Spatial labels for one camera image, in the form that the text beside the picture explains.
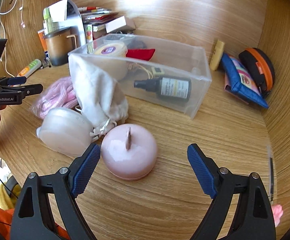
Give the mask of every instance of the pink fluffy object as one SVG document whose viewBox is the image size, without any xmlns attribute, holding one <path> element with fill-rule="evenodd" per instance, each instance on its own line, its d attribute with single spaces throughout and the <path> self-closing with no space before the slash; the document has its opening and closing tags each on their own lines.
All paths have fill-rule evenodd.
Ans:
<svg viewBox="0 0 290 240">
<path fill-rule="evenodd" d="M 277 227 L 280 223 L 280 218 L 283 215 L 283 208 L 281 205 L 274 205 L 272 206 L 272 212 L 273 212 L 275 227 Z"/>
<path fill-rule="evenodd" d="M 73 89 L 71 77 L 58 79 L 44 91 L 32 106 L 34 114 L 44 119 L 48 112 L 57 107 L 73 108 L 78 101 Z"/>
</svg>

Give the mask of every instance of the pink dome lid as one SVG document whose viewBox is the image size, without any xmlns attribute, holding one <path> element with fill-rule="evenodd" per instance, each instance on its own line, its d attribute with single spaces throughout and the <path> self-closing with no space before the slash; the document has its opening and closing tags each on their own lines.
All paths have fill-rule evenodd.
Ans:
<svg viewBox="0 0 290 240">
<path fill-rule="evenodd" d="M 157 144 L 145 128 L 136 124 L 122 124 L 104 137 L 101 154 L 106 167 L 115 176 L 137 180 L 154 167 Z"/>
</svg>

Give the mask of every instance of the wooden desk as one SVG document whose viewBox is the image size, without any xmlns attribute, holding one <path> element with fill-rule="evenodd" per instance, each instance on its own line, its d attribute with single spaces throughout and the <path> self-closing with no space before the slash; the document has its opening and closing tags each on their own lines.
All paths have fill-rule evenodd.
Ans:
<svg viewBox="0 0 290 240">
<path fill-rule="evenodd" d="M 67 66 L 39 70 L 29 83 L 44 88 L 68 76 Z M 211 199 L 204 195 L 187 160 L 186 149 L 197 143 L 205 155 L 236 174 L 258 172 L 268 188 L 267 130 L 259 110 L 223 91 L 224 76 L 213 73 L 213 82 L 194 120 L 188 116 L 135 98 L 128 98 L 130 123 L 148 129 L 156 138 L 159 154 L 152 172 L 137 181 L 114 177 L 102 160 L 77 203 L 99 240 L 190 239 Z M 56 172 L 72 159 L 46 148 L 36 137 L 41 120 L 31 111 L 37 96 L 2 112 L 0 152 L 12 173 L 23 184 L 31 171 Z M 227 234 L 237 196 L 220 236 Z M 61 223 L 51 197 L 55 220 Z"/>
</svg>

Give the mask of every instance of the purple label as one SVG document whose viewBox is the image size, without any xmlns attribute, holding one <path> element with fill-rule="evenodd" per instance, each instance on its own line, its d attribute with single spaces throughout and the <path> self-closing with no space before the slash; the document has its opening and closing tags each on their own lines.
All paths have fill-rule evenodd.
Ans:
<svg viewBox="0 0 290 240">
<path fill-rule="evenodd" d="M 106 49 L 103 49 L 101 54 L 109 54 L 112 53 L 116 48 L 115 47 L 107 47 Z"/>
</svg>

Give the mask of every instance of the clear plastic box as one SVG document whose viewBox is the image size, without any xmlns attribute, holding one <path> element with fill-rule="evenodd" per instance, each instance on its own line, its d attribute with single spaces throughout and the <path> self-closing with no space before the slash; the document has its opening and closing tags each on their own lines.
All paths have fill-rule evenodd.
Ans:
<svg viewBox="0 0 290 240">
<path fill-rule="evenodd" d="M 127 49 L 156 51 L 150 61 L 92 54 L 113 42 L 123 42 Z M 118 80 L 124 94 L 172 108 L 191 118 L 195 117 L 212 82 L 205 50 L 176 41 L 108 34 L 70 52 L 71 67 L 75 67 L 77 57 L 106 70 Z"/>
</svg>

